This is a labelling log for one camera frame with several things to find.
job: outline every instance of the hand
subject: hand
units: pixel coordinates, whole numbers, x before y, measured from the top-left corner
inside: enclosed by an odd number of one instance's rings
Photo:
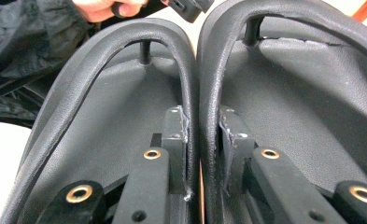
[[[139,13],[140,8],[148,0],[72,0],[80,14],[86,21],[105,21],[114,16],[111,6],[115,2],[123,3],[119,7],[119,13],[123,17],[132,17]]]

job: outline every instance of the red object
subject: red object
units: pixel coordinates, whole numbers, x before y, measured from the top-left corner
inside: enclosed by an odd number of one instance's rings
[[[357,21],[363,22],[367,19],[367,1],[352,16]]]

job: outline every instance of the black leather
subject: black leather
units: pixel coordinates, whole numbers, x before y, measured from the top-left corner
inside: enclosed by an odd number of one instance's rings
[[[247,45],[245,24],[262,17],[265,38]],[[251,223],[246,196],[221,188],[220,105],[312,183],[367,183],[367,27],[321,1],[229,1],[205,21],[197,52],[209,223]]]
[[[161,43],[151,45],[150,65],[137,60],[135,42],[142,40]],[[77,180],[105,187],[127,175],[131,157],[162,131],[164,111],[175,105],[183,105],[190,121],[186,184],[196,190],[198,77],[188,38],[173,23],[154,19],[94,36],[50,90],[1,222],[33,223],[59,189]],[[171,220],[195,223],[197,194],[188,203],[183,196],[171,195]]]

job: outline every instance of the white surface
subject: white surface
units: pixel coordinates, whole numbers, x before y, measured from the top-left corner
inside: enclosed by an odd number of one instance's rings
[[[346,15],[353,15],[365,0],[325,0],[332,6],[339,8]],[[194,52],[197,50],[198,37],[201,27],[209,14],[216,6],[224,0],[215,0],[214,5],[206,14],[202,13],[193,24],[181,19],[173,9],[165,8],[150,15],[151,18],[160,18],[172,21],[183,28],[191,40]],[[3,211],[4,203],[14,183],[14,178],[21,160],[21,154],[25,147],[30,130],[15,125],[0,123],[0,215]]]
[[[0,216],[20,165],[31,130],[0,123]]]

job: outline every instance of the gold grommet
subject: gold grommet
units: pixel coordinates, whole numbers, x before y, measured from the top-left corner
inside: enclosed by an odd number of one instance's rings
[[[279,158],[279,153],[275,150],[271,150],[271,149],[264,149],[261,152],[262,156],[267,158],[267,159],[278,159]]]
[[[352,186],[349,188],[349,192],[357,199],[364,203],[367,203],[367,188],[361,186]]]
[[[160,158],[161,152],[159,150],[150,149],[143,154],[143,156],[148,160],[155,160],[157,158]]]
[[[92,187],[90,185],[79,185],[69,190],[66,194],[66,200],[69,203],[81,203],[86,201],[92,195]]]

